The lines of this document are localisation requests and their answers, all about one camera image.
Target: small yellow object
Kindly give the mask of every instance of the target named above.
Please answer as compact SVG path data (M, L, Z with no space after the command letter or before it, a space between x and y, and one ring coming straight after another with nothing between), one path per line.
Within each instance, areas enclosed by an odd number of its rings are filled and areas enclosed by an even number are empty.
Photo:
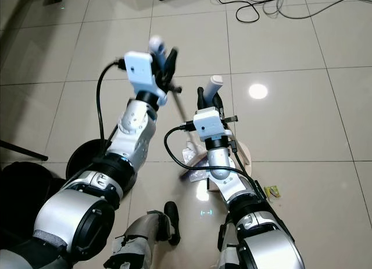
M265 194L266 194L266 196L267 196L267 198L270 202L271 202L270 195L272 195L276 198L279 198L281 196L277 186L264 186L263 189L264 189Z

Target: black cable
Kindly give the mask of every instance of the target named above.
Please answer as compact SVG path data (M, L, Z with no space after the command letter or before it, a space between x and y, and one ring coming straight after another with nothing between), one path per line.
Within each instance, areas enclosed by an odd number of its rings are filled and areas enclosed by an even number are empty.
M62 189L63 189L64 187L66 187L69 183L71 183L71 182L74 181L76 178L78 178L78 177L81 175L81 173L83 173L84 171L87 171L87 170L88 170L92 165L93 165L93 164L90 163L90 164L88 164L87 166L85 166L85 167L83 167L82 169L80 169L80 170L79 170L78 172L76 172L74 175L72 175L71 178L68 179L68 180L66 181L66 183L63 184L63 186L61 187L60 190L62 190Z
M239 158L239 156L238 156L238 153L237 153L237 152L234 152L234 156L235 156L235 158L236 158L236 160L237 160L237 162L238 162L238 164L239 164L241 170L244 172L244 174L245 174L246 176L249 176L248 173L247 173L246 170L245 170L244 165L243 165L242 162L240 161L240 158Z
M227 5L229 3L247 3L246 6L242 6L240 8L237 9L237 11L235 12L235 18L239 21L239 22L242 22L242 23L254 23L256 21L258 21L260 19L260 13L257 11L257 9L255 8L254 4L250 3L249 1L242 1L242 0L236 0L236 1L230 1L230 2L222 2L221 0L218 0L218 2L222 5ZM257 14L257 18L254 19L254 20L250 20L250 21L246 21L246 20L242 20L238 17L238 12L242 9L245 9L245 8L248 8L248 7L252 7L253 10L256 12Z
M111 139L114 137L116 131L117 131L117 124L115 125L115 127L114 127L114 129L112 130L112 132L111 132L109 138L108 138L107 141L106 141L105 150L103 151L103 153L105 153L105 152L107 151L107 149L109 149L109 147L110 147L110 141L111 141Z
M275 10L274 12L267 12L267 11L265 10L264 7L265 7L266 3L268 3L268 2L272 2L272 1L276 1L276 10ZM342 1L345 1L345 0L339 0L339 1L336 1L336 2L334 2L334 3L332 3L332 4L328 5L328 6L326 6L325 8L323 8L323 9L321 9L321 10L315 12L315 13L312 13L312 14L310 14L310 15L307 15L307 16L299 16L299 17L297 17L297 16L288 16L288 15L286 15L285 13L283 13L283 12L281 11L281 8L282 8L282 6L283 6L283 2L284 2L284 0L236 0L236 1L229 1L229 2L223 2L223 1L221 1L221 0L218 0L218 2L219 2L220 4L222 4L222 5L226 5L226 4L229 4L229 3L246 3L247 5L238 8L237 11L235 12L235 17L236 17L236 19L237 19L238 21L242 22L242 23L254 23L254 22L256 22L256 21L258 21L258 20L260 19L260 14L259 14L259 12L256 10L255 5L261 5L261 4L262 4L262 5L263 5L263 11L264 11L264 13L265 13L266 15L268 15L268 16L270 16L270 15L274 15L274 14L276 14L276 13L279 13L279 14L281 14L282 16L284 16L284 17L286 17L286 18L289 18L289 19L306 19L306 18L310 18L310 17L312 17L312 16L315 16L315 15L317 15L317 14L323 12L324 10L326 10L326 9L328 9L328 8L334 6L334 5L336 5L336 4L338 4L338 3L342 2ZM372 1L370 1L370 0L359 0L359 1L372 3ZM239 12L240 10L244 9L244 8L249 8L249 7L252 7L253 10L256 12L256 14L257 14L257 18L256 18L255 20L250 20L250 21L241 20L241 19L238 17L238 12Z
M103 121L102 121L102 112L101 112L101 84L103 77L105 76L106 72L115 65L118 65L119 63L117 61L109 64L105 69L102 71L101 75L99 76L98 83L97 83L97 89L96 89L96 104L97 104L97 112L98 112L98 123L99 123L99 139L101 140L100 145L100 152L103 152L105 150L105 133L103 130Z
M239 169L236 169L236 168L233 168L233 167L229 167L229 166L202 166L202 167L194 167L194 166L188 166L182 162L180 162L175 155L173 155L173 153L171 152L171 150L169 149L169 146L168 146L168 137L169 135L171 135L173 132L175 131L180 131L180 130L184 130L184 126L178 126L178 127L175 127L175 128L172 128L170 131L168 131L166 133L166 135L164 136L164 146L165 146L165 149L167 150L169 156L175 161L175 163L177 163L179 166L185 168L185 169L188 169L188 170L213 170L213 169L225 169L225 170L230 170L230 171L233 171L235 173L238 173L240 175L243 175L247 180L248 182L250 183L250 185L252 186L252 188L255 190L256 194L257 195L260 195L260 192L258 190L258 187L256 185L256 183L254 182L254 180L248 175L248 173L245 171L244 169L244 172L239 170Z

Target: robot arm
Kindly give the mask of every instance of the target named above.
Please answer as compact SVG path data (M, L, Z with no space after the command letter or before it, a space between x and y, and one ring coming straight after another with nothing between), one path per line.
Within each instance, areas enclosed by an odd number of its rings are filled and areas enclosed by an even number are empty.
M155 40L164 47L158 37ZM115 210L146 160L155 133L156 112L167 101L176 56L172 49L162 63L168 67L165 69L159 67L154 54L125 54L128 79L136 98L129 101L119 118L111 146L43 205L31 240L0 251L0 268L70 268L103 249Z
M222 78L213 76L205 90L198 88L198 111L193 124L201 141L205 142L208 166L235 168L228 147L232 136L218 95ZM218 268L304 268L294 239L283 221L271 208L257 181L249 175L240 177L235 171L207 170L208 178L221 192L228 208L226 223L220 228Z

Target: robot leg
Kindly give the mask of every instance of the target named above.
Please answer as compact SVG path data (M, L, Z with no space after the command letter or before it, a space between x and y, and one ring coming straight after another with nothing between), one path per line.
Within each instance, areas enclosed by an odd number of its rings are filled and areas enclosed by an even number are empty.
M113 255L104 263L105 268L144 268L151 266L154 244L168 241L175 246L180 242L178 210L174 202L167 202L164 213L150 211L133 222L123 236L113 242Z
M216 268L240 268L237 253L239 242L235 232L235 225L232 221L228 221L228 216L226 220L227 222L220 227L217 247L221 253Z

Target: grout line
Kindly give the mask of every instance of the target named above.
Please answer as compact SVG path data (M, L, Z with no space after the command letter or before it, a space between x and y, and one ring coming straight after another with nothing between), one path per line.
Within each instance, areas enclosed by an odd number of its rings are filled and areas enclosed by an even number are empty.
M227 22L227 7L225 6L225 16L226 16L226 32L227 32L227 49L228 49L228 65L230 68L230 89L231 89L231 103L232 103L232 114L235 115L235 109L234 109L234 96L233 96L233 80L231 78L231 56L230 56L230 39L228 37L228 22ZM234 135L236 136L236 126L234 122Z
M56 24L46 24L46 25L25 26L25 27L19 28L18 30L30 29L30 28L42 28L42 27L61 26L61 25L71 25L71 24L80 24L80 23L82 23L82 22L81 21L78 21L78 22L68 22L68 23L56 23Z
M153 4L154 4L154 2L155 2L155 0L152 0L151 17L150 17L150 29L149 29L149 41L150 41L150 37L151 37L152 12L153 12Z
M66 83L64 82L63 83L63 86L62 86L62 90L61 90L60 95L59 95L59 100L58 100L58 103L57 103L56 112L55 112L54 117L53 117L53 123L52 123L51 129L49 130L49 135L48 135L48 139L46 140L46 144L45 144L43 155L46 154L47 147L48 147L48 144L49 144L49 140L50 140L51 135L52 135L52 130L53 130L53 127L54 127L54 122L55 122L56 117L57 117L57 113L58 113L58 109L59 109L59 104L60 104L60 101L62 99L63 90L65 89L65 84Z
M351 163L353 160L252 160L252 163Z
M309 5L306 3L306 6L307 6L307 10L310 14L310 9L309 9ZM364 200L364 205L366 207L366 211L367 211L367 215L368 215L368 218L370 220L370 225L371 225L371 228L372 228L372 221L371 221L371 216L370 216L370 213L368 211L368 207L367 207L367 202L366 202L366 197L364 195L364 192L363 192L363 188L362 188L362 183L360 182L360 178L359 178L359 175L358 175L358 171L356 169L356 165L355 165L355 160L354 160L354 156L353 156L353 152L351 150L351 146L350 146L350 142L349 142L349 138L348 138L348 135L346 133L346 128L345 128L345 125L344 125L344 121L342 120L342 115L341 115L341 111L339 109L339 106L338 106L338 102L337 102L337 98L336 98L336 94L335 94L335 91L333 89L333 85L332 85L332 80L331 80L331 77L330 77L330 73L328 71L328 68L327 68L327 64L326 64L326 59L324 58L324 55L323 55L323 51L321 49L321 45L320 45L320 41L319 41L319 38L318 38L318 35L316 33L316 29L315 29L315 24L314 24L314 21L313 21L313 18L310 17L311 21L312 21L312 25L313 25L313 28L314 28L314 32L315 32L315 36L316 36L316 39L318 41L318 45L319 45L319 48L320 48L320 52L321 52L321 55L323 57L323 61L324 61L324 64L325 64L325 70L327 72L327 75L328 75L328 80L330 82L330 86L331 86L331 89L332 89L332 93L333 93L333 97L335 99L335 103L336 103L336 107L337 107L337 110L338 110L338 114L339 114L339 118L341 120L341 124L342 124L342 128L344 129L344 133L345 133L345 137L346 137L346 141L349 145L349 150L350 150L350 154L351 154L351 158L353 160L353 164L354 164L354 169L355 169L355 172L356 172L356 178L359 182L359 186L360 186L360 191L362 192L362 197L363 197L363 200Z
M132 205L132 194L133 194L133 187L130 189L130 198L129 198L129 210L128 210L127 229L128 229L128 227L129 227L129 214L130 214L130 206Z
M45 161L45 162L42 162L42 163L68 163L68 161L65 161L65 162L48 162L48 161ZM153 161L147 160L146 163L174 163L174 161L172 161L172 160L153 160Z
M85 15L87 14L87 10L88 10L88 5L89 5L89 3L90 3L90 0L88 0L87 7L85 8L85 12L84 12L83 20L84 20L84 18L85 18ZM57 113L58 113L58 109L59 109L59 104L60 104L60 101L61 101L61 99L62 99L63 91L65 90L65 85L66 85L67 76L69 75L69 71L70 71L70 68L71 68L71 64L72 64L72 61L73 61L73 59L74 59L74 54L75 54L76 46L77 46L77 43L78 43L78 40L79 40L79 36L80 36L80 33L81 33L81 29L82 29L82 27L83 27L83 23L80 22L80 29L79 29L79 32L78 32L77 37L76 37L75 47L74 47L74 52L73 52L73 54L72 54L72 56L71 56L71 59L70 59L70 64L69 64L69 68L67 69L67 73L66 73L66 76L65 76L65 81L63 82L63 87L62 87L62 91L61 91L60 96L59 96L59 100L58 100L58 104L57 104L57 108L56 108L56 113L54 114L52 127L51 127L51 130L49 131L48 139L47 139L47 141L46 141L46 145L45 145L45 149L44 149L44 154L45 154L46 151L47 151L47 147L48 147L48 144L49 144L49 141L50 141L51 135L52 135L52 130L53 130L54 123L55 123L55 120L56 120L56 117L57 117Z
M281 72L287 72L287 71L306 71L306 70L332 70L332 69L358 69L358 68L364 68L364 67L372 67L372 66L355 66L355 67L319 67L314 69L296 69L296 70L266 70L266 71L246 71L242 73L219 73L221 76L229 76L233 74L251 74L251 73L281 73ZM174 76L173 78L182 78L182 77L198 77L198 76L211 76L216 73L212 74L191 74L189 76ZM3 86L17 86L17 85L30 85L30 84L49 84L49 83L60 83L60 82L84 82L84 81L97 81L98 78L93 79L71 79L66 81L49 81L49 82L31 82L31 83L18 83L18 84L1 84L0 87ZM106 78L103 81L110 81L110 80L128 80L127 78Z

